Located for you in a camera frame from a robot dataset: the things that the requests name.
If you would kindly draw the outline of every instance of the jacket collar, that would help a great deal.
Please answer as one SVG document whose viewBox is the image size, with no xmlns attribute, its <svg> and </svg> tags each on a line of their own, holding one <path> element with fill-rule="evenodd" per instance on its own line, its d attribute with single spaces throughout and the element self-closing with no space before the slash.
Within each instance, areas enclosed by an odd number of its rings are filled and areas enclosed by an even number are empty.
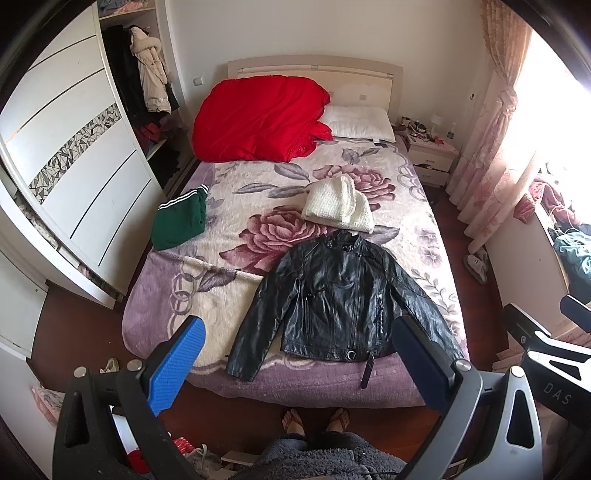
<svg viewBox="0 0 591 480">
<path fill-rule="evenodd" d="M 345 252 L 358 251 L 362 238 L 347 230 L 337 230 L 332 235 L 323 235 L 322 239 L 328 248 L 334 248 Z"/>
</svg>

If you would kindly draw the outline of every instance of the beige down jacket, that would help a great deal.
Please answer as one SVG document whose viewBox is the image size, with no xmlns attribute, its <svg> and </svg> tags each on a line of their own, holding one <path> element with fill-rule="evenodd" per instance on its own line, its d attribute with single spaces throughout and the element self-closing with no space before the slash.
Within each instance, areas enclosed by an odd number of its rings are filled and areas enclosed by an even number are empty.
<svg viewBox="0 0 591 480">
<path fill-rule="evenodd" d="M 144 102 L 149 112 L 171 112 L 168 94 L 164 85 L 168 83 L 164 65 L 160 60 L 162 44 L 155 37 L 149 37 L 138 27 L 131 27 L 131 53 L 138 59 L 139 79 L 144 90 Z"/>
</svg>

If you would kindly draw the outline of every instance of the white sneaker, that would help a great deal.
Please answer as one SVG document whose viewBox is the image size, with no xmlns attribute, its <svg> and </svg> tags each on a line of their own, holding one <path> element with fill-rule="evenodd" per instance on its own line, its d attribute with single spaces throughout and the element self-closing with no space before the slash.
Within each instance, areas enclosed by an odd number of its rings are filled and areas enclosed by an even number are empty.
<svg viewBox="0 0 591 480">
<path fill-rule="evenodd" d="M 464 257 L 464 267 L 470 272 L 472 277 L 478 280 L 478 283 L 484 285 L 486 278 L 486 264 L 475 255 L 467 255 Z"/>
</svg>

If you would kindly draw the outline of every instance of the bed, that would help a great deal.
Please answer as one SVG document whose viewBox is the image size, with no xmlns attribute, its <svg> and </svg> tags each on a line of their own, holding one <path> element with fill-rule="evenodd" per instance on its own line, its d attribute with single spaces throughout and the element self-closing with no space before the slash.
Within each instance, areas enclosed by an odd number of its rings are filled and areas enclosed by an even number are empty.
<svg viewBox="0 0 591 480">
<path fill-rule="evenodd" d="M 331 103 L 385 108 L 396 118 L 402 69 L 330 56 L 263 57 L 230 62 L 230 78 L 307 76 Z M 363 233 L 390 251 L 438 305 L 467 356 L 452 272 L 437 223 L 401 139 L 335 138 L 290 163 L 201 163 L 185 187 L 209 187 L 205 232 L 164 251 L 152 250 L 130 294 L 122 322 L 126 347 L 147 357 L 190 314 L 206 325 L 205 346 L 188 381 L 224 397 L 299 407 L 391 408 L 422 404 L 397 354 L 375 361 L 361 390 L 364 362 L 321 362 L 280 351 L 281 332 L 253 382 L 225 372 L 227 355 L 262 276 L 291 246 L 327 227 L 301 217 L 307 186 L 347 174 L 369 200 L 376 227 Z"/>
</svg>

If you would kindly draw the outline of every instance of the drawer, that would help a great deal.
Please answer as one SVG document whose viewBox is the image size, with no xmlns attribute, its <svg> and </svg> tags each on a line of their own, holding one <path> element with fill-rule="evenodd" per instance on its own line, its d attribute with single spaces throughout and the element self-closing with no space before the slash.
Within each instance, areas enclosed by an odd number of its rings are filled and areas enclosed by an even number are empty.
<svg viewBox="0 0 591 480">
<path fill-rule="evenodd" d="M 109 128 L 72 164 L 43 202 L 43 208 L 68 236 L 135 147 L 123 120 Z"/>
<path fill-rule="evenodd" d="M 84 10 L 70 24 L 64 28 L 56 38 L 41 52 L 33 66 L 55 55 L 57 52 L 68 48 L 70 45 L 95 35 L 95 20 L 92 18 L 92 6 Z"/>
<path fill-rule="evenodd" d="M 89 262 L 91 268 L 100 265 L 113 236 L 150 180 L 141 157 L 134 152 L 92 203 L 72 235 L 72 241 L 86 256 L 81 260 Z"/>
<path fill-rule="evenodd" d="M 101 278 L 124 295 L 150 240 L 158 205 L 164 201 L 162 189 L 156 181 L 150 180 L 125 215 L 96 270 Z"/>
<path fill-rule="evenodd" d="M 453 162 L 453 158 L 441 157 L 433 152 L 416 150 L 412 145 L 408 151 L 408 158 L 414 165 L 426 164 L 441 171 L 449 171 Z"/>
<path fill-rule="evenodd" d="M 430 183 L 432 185 L 445 185 L 449 173 L 446 171 L 433 170 L 431 168 L 414 167 L 421 183 Z"/>
<path fill-rule="evenodd" d="M 12 138 L 4 139 L 23 182 L 29 185 L 68 140 L 114 103 L 113 90 L 102 70 L 62 93 Z"/>
<path fill-rule="evenodd" d="M 0 114 L 0 134 L 15 132 L 74 85 L 105 66 L 96 36 L 62 50 L 26 72 Z"/>
</svg>

